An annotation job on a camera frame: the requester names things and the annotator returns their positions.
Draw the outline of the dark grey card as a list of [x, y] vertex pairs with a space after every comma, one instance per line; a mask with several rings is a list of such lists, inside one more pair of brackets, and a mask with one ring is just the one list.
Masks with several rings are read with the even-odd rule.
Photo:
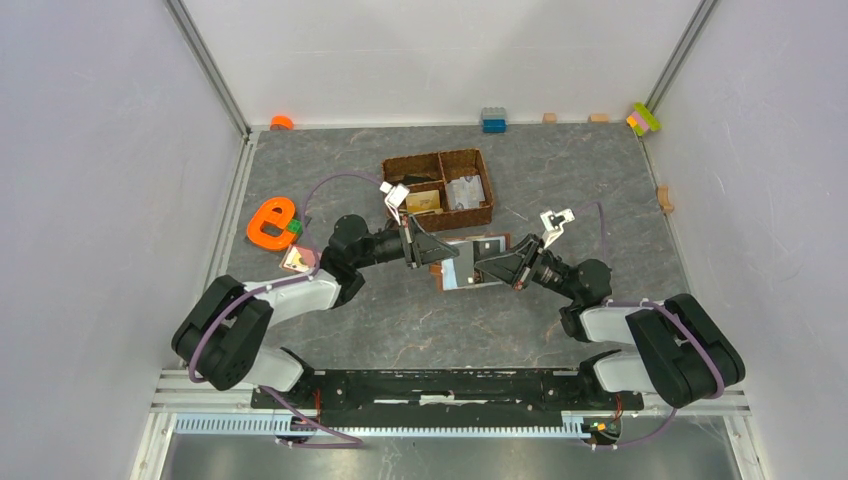
[[509, 239], [505, 235], [475, 238], [471, 243], [475, 262], [504, 253], [509, 248]]

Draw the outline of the brown leather card holder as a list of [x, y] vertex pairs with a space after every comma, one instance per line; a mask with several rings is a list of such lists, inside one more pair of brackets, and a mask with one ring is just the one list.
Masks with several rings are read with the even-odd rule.
[[443, 260], [429, 266], [429, 272], [435, 277], [438, 290], [448, 292], [501, 285], [502, 282], [500, 280], [482, 274], [475, 269], [471, 243], [475, 238], [501, 235], [508, 237], [510, 248], [511, 236], [509, 233], [445, 238], [444, 241], [446, 243], [454, 245], [459, 249], [460, 255], [456, 258]]

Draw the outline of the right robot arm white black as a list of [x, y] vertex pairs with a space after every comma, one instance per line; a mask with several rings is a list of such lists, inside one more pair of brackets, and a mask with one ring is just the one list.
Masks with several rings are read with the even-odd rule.
[[591, 408], [606, 406], [617, 393], [636, 392], [656, 394], [681, 409], [719, 398], [747, 376], [737, 349], [689, 293], [663, 301], [614, 301], [612, 270], [605, 262], [569, 265], [536, 235], [476, 261], [475, 268], [516, 291], [535, 283], [569, 299], [560, 310], [569, 337], [633, 347], [631, 353], [615, 349], [582, 363], [577, 392]]

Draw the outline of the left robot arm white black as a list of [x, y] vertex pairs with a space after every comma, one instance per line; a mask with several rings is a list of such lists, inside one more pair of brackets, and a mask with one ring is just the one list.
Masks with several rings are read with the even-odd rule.
[[310, 272], [265, 282], [217, 277], [203, 292], [171, 340], [195, 383], [219, 391], [246, 382], [275, 390], [290, 407], [314, 394], [307, 364], [264, 338], [270, 327], [301, 315], [339, 308], [364, 286], [365, 267], [402, 260], [419, 268], [457, 257], [459, 250], [426, 232], [412, 215], [396, 229], [369, 231], [358, 215], [336, 221], [327, 246]]

